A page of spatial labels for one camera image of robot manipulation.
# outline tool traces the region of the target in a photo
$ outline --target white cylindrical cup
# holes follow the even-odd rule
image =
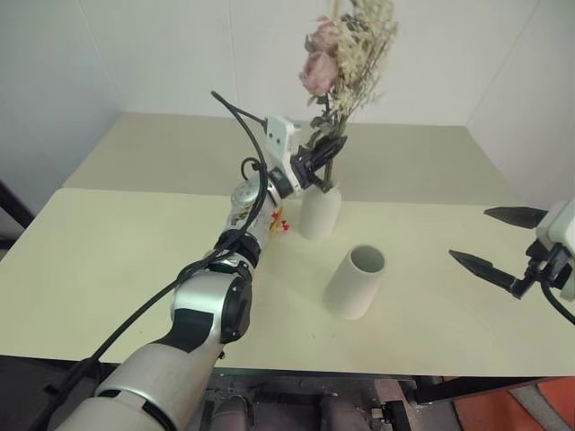
[[[363,317],[376,296],[384,266],[384,255],[375,247],[358,245],[348,251],[325,289],[328,310],[347,321]]]
[[[324,240],[332,234],[341,209],[337,186],[323,193],[316,186],[304,194],[299,217],[299,232],[307,240]]]

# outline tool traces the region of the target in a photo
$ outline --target floor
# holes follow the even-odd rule
[[[64,373],[31,359],[0,356],[0,429],[25,430],[46,402],[42,388],[57,383]],[[84,379],[53,418],[50,429],[54,429],[92,389],[93,381]],[[188,431],[208,431],[210,412],[221,400],[236,394],[252,402],[255,431],[319,431],[317,402],[322,396],[336,393],[364,411],[403,397],[394,380],[214,374]],[[406,406],[413,431],[461,431],[449,402],[422,409]]]

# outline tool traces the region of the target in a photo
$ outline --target wire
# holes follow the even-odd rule
[[[233,253],[233,250],[230,250],[224,256],[221,256],[222,253],[226,250],[229,250],[234,244],[240,240],[245,233],[247,232],[248,227],[252,224],[253,220],[258,216],[265,203],[265,199],[267,196],[267,186],[268,186],[268,166],[265,161],[265,157],[263,152],[261,151],[260,145],[258,144],[257,139],[253,135],[253,132],[250,128],[245,124],[245,121],[239,116],[242,114],[250,119],[254,119],[258,121],[265,127],[265,121],[262,119],[257,118],[256,116],[245,112],[243,110],[239,110],[234,105],[226,101],[222,96],[220,96],[216,92],[211,92],[212,96],[214,96],[218,101],[220,101],[235,117],[238,121],[240,126],[243,128],[247,136],[252,141],[252,145],[255,149],[256,154],[258,155],[259,160],[256,160],[257,165],[253,165],[253,169],[259,172],[260,174],[260,185],[258,189],[258,196],[250,210],[250,213],[243,224],[243,226],[236,230],[233,234],[231,234],[227,240],[225,240],[219,247],[213,250],[211,253],[207,255],[206,258],[193,262],[186,267],[184,267],[180,273],[178,274],[177,278],[172,281],[168,286],[160,290],[157,294],[152,296],[148,299],[144,304],[142,304],[135,312],[132,313],[121,325],[118,326],[114,332],[94,351],[94,353],[82,361],[75,364],[64,381],[60,384],[59,388],[57,388],[57,392],[52,395],[48,405],[42,412],[36,417],[32,425],[30,426],[30,431],[38,431],[38,430],[45,430],[48,429],[49,421],[54,414],[54,412],[66,401],[70,392],[76,387],[76,385],[82,380],[82,378],[86,375],[86,373],[93,368],[94,366],[100,366],[100,358],[102,355],[111,347],[114,342],[134,323],[142,314],[144,314],[152,305],[157,303],[160,299],[170,293],[173,289],[179,286],[184,281],[190,279],[194,273],[197,271],[204,269],[209,263],[211,263],[215,259],[221,259],[222,257],[227,257],[229,254]]]
[[[553,308],[557,310],[561,316],[575,325],[575,316],[557,300],[555,295],[551,292],[551,283],[548,280],[541,281],[541,290],[543,290],[543,295],[545,295],[545,298],[547,298],[547,301],[549,301]]]
[[[255,159],[253,157],[247,157],[245,159],[242,160],[242,165],[240,166],[240,172],[242,173],[242,178],[244,180],[248,180],[248,177],[245,175],[245,165],[249,162],[252,162],[252,169],[255,171],[258,171],[260,168],[260,162],[258,161],[258,159]]]

